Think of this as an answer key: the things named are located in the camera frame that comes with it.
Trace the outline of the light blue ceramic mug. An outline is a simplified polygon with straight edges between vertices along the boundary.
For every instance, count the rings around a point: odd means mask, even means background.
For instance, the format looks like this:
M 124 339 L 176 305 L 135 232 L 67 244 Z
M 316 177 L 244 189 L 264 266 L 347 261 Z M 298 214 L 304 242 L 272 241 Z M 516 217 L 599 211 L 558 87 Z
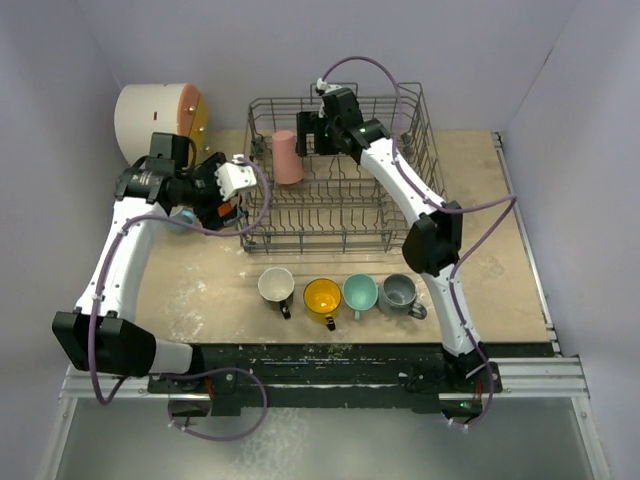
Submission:
M 177 223 L 167 222 L 165 228 L 176 235 L 187 233 L 189 231 L 187 225 L 195 225 L 197 223 L 196 215 L 186 207 L 173 208 L 169 218 L 176 220 Z

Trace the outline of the pink plastic tumbler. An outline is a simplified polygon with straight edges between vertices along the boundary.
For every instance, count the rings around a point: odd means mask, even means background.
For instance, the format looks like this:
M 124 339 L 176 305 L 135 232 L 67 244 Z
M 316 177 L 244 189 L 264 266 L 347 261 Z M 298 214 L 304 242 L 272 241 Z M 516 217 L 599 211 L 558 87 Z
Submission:
M 272 135 L 273 176 L 277 184 L 292 185 L 303 180 L 304 171 L 296 153 L 296 136 L 288 130 Z

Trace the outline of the black ceramic mug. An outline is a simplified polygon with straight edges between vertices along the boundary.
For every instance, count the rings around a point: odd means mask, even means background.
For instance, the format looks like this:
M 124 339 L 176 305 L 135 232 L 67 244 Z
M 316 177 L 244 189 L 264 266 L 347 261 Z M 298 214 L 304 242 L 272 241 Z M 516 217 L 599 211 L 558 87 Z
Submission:
M 292 317 L 295 281 L 289 270 L 271 267 L 260 275 L 257 286 L 260 296 L 272 310 L 278 311 L 285 320 Z

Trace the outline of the yellow ceramic mug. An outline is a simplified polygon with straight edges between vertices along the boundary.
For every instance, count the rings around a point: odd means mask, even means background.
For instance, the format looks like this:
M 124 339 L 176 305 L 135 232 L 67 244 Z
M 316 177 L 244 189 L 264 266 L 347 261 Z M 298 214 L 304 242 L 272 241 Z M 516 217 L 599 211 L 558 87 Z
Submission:
M 329 332 L 336 330 L 335 319 L 342 304 L 342 291 L 336 282 L 327 278 L 312 280 L 304 289 L 303 301 L 311 321 Z

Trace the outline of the sage green ceramic mug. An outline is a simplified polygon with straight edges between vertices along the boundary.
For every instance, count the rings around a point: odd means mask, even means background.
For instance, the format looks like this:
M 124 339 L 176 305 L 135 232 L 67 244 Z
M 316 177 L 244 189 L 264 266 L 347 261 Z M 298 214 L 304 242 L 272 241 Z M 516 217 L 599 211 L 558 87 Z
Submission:
M 350 275 L 343 283 L 343 297 L 354 312 L 354 320 L 359 321 L 362 313 L 372 309 L 378 301 L 378 286 L 369 275 L 358 273 Z

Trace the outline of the grey blue round mug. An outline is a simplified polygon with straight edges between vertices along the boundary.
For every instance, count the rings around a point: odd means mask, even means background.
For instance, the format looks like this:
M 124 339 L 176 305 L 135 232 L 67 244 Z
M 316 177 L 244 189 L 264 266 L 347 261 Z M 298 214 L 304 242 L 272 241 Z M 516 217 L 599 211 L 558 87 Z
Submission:
M 415 283 L 403 274 L 392 274 L 379 284 L 377 305 L 391 317 L 410 316 L 424 320 L 428 315 L 426 307 L 417 301 Z

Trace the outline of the orange ceramic mug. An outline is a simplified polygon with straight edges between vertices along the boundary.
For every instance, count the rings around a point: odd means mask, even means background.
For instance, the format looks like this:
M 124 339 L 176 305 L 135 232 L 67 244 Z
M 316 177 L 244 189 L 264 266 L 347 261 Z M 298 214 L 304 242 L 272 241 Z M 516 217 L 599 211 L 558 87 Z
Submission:
M 217 208 L 220 217 L 230 215 L 234 211 L 235 206 L 231 202 L 226 202 Z

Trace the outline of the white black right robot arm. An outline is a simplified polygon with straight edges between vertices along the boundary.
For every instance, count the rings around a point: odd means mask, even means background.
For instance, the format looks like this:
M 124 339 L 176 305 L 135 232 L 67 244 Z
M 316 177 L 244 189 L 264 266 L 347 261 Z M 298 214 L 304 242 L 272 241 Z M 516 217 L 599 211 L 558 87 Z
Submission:
M 355 93 L 341 86 L 318 87 L 322 105 L 316 113 L 296 116 L 301 137 L 296 151 L 304 156 L 309 134 L 314 152 L 343 154 L 384 187 L 410 227 L 402 246 L 409 268 L 427 285 L 442 334 L 446 383 L 456 391 L 467 391 L 480 379 L 475 362 L 473 333 L 462 322 L 468 314 L 460 282 L 454 276 L 462 237 L 460 206 L 429 189 L 402 157 L 389 131 L 377 119 L 366 121 Z

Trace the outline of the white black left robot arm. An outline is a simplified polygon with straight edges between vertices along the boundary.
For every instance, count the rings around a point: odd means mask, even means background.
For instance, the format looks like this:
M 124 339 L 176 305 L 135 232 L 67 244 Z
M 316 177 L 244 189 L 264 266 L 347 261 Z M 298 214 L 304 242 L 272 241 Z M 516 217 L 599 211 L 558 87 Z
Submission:
M 170 373 L 184 392 L 202 387 L 204 365 L 187 343 L 158 339 L 136 325 L 141 282 L 152 247 L 174 208 L 192 209 L 197 226 L 220 231 L 232 221 L 230 200 L 256 186 L 255 170 L 241 156 L 215 153 L 198 165 L 194 141 L 156 132 L 147 155 L 118 177 L 110 230 L 94 273 L 70 311 L 59 311 L 54 336 L 78 370 L 142 377 Z

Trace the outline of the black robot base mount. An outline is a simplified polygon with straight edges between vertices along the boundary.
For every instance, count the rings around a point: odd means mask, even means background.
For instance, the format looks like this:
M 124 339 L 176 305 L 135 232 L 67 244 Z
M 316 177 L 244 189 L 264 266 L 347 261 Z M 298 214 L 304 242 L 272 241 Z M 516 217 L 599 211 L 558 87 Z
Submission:
M 437 343 L 198 344 L 187 379 L 156 374 L 153 394 L 191 396 L 214 416 L 244 408 L 409 409 L 436 413 L 439 395 L 503 389 L 502 372 L 457 372 Z

